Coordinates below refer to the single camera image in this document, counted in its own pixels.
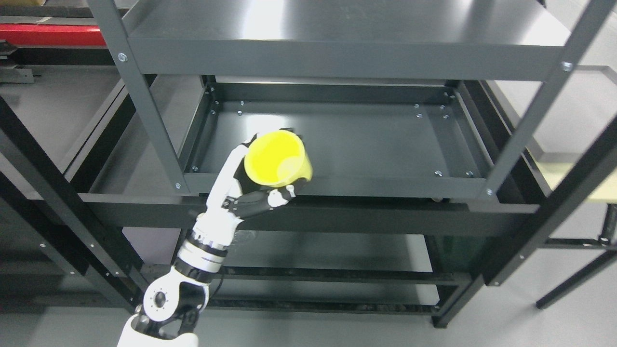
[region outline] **screw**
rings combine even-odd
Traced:
[[[570,62],[561,62],[561,69],[565,72],[570,72],[574,68],[574,64]]]

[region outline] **robotic arm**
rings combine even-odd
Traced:
[[[208,196],[206,212],[197,216],[169,273],[148,286],[143,303],[122,330],[118,347],[197,346],[193,330],[236,227],[252,215],[287,204],[310,179],[243,194],[241,182],[248,177],[242,163],[256,139],[257,135],[246,140],[228,156]],[[168,335],[165,326],[176,321],[180,321],[177,334]]]

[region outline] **black cable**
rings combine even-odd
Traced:
[[[221,279],[218,281],[217,289],[214,289],[214,292],[210,295],[209,299],[212,299],[212,297],[218,293],[218,290],[221,289],[221,286],[223,285],[223,280],[225,279],[225,267],[221,266],[221,270]]]

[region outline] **yellow cup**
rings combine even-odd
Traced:
[[[274,188],[299,178],[310,181],[313,177],[313,167],[302,140],[287,130],[277,130],[255,139],[244,157],[244,169],[253,182]]]

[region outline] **dark gray shelf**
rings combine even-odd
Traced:
[[[142,73],[543,80],[569,31],[535,1],[140,0]]]

